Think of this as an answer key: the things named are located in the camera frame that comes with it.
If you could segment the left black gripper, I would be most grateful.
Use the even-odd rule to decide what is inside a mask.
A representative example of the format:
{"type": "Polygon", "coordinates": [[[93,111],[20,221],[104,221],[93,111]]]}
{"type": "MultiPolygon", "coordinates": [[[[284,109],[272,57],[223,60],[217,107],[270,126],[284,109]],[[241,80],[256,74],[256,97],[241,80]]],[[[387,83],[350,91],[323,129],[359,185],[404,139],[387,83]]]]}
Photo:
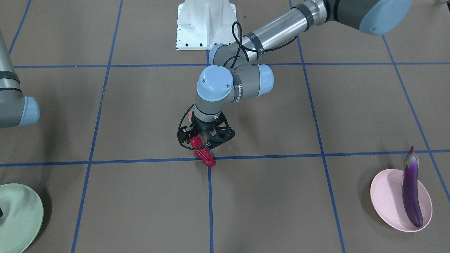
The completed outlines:
{"type": "Polygon", "coordinates": [[[225,123],[225,116],[218,116],[212,122],[205,122],[193,116],[190,126],[182,126],[178,129],[178,142],[180,144],[189,144],[191,139],[202,131],[207,133],[210,138],[224,138],[225,127],[220,127],[223,123],[225,123]]]}

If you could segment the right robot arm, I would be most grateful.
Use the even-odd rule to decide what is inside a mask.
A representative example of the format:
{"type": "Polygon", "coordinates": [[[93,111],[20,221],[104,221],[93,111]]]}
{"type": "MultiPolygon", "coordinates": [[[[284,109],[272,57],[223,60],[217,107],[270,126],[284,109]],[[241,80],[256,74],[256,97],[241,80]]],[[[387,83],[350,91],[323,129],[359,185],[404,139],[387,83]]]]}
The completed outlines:
{"type": "Polygon", "coordinates": [[[35,98],[24,96],[3,36],[0,36],[0,127],[35,124],[40,106],[35,98]]]}

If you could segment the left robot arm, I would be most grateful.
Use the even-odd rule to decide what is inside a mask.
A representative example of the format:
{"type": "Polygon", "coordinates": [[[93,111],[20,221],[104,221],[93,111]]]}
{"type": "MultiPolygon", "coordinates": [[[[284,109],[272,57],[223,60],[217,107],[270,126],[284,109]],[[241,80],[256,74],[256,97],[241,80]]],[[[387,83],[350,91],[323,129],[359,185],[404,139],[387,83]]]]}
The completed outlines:
{"type": "Polygon", "coordinates": [[[178,128],[180,145],[189,150],[213,149],[235,136],[222,110],[227,104],[272,90],[274,75],[270,67],[253,65],[265,54],[328,21],[365,34],[384,35],[401,22],[411,5],[411,0],[305,0],[245,35],[235,21],[230,28],[234,42],[218,43],[210,50],[210,65],[201,71],[195,101],[188,109],[192,121],[178,128]]]}

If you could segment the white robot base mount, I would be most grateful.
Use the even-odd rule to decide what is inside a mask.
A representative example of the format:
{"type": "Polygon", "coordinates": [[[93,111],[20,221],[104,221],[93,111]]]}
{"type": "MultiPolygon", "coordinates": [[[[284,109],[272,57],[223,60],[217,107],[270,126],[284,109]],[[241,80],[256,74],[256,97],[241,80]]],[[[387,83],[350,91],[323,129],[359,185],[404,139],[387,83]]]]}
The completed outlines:
{"type": "Polygon", "coordinates": [[[236,6],[228,0],[185,0],[178,5],[176,50],[211,50],[235,41],[236,6]]]}

